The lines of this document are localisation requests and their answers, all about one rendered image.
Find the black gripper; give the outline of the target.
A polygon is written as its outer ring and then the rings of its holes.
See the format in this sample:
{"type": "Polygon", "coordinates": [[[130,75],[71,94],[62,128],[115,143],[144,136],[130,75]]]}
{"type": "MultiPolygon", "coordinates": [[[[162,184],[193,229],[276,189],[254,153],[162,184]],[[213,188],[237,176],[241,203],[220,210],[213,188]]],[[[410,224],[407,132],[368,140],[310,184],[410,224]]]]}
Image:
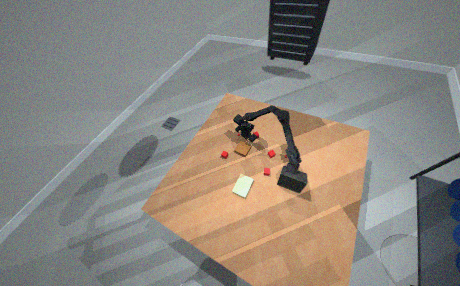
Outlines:
{"type": "MultiPolygon", "coordinates": [[[[249,127],[249,129],[250,129],[250,127],[249,127]]],[[[242,130],[242,126],[239,125],[239,126],[236,127],[235,131],[236,132],[242,131],[241,135],[246,140],[249,138],[249,141],[254,142],[257,139],[257,136],[255,134],[251,134],[249,129],[248,130],[242,130]]]]}

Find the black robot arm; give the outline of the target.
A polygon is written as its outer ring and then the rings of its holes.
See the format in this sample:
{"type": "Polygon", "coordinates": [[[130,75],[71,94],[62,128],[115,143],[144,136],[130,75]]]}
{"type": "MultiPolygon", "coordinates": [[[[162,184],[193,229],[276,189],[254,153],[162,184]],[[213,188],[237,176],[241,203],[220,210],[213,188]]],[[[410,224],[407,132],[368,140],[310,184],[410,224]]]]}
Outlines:
{"type": "Polygon", "coordinates": [[[285,138],[286,138],[286,142],[288,146],[285,152],[289,159],[289,163],[287,164],[286,170],[289,173],[298,175],[297,172],[299,170],[302,159],[300,157],[300,152],[294,143],[292,131],[291,131],[290,124],[289,124],[290,114],[287,110],[281,110],[277,108],[276,106],[270,105],[269,107],[258,110],[256,112],[246,113],[244,116],[240,116],[239,114],[237,114],[237,116],[234,117],[233,121],[236,124],[241,125],[242,130],[248,130],[250,127],[249,130],[251,132],[251,130],[254,129],[254,125],[249,123],[248,121],[253,121],[257,117],[260,117],[262,115],[265,115],[271,112],[277,115],[280,123],[282,124],[283,130],[284,130],[284,134],[285,134],[285,138]]]}

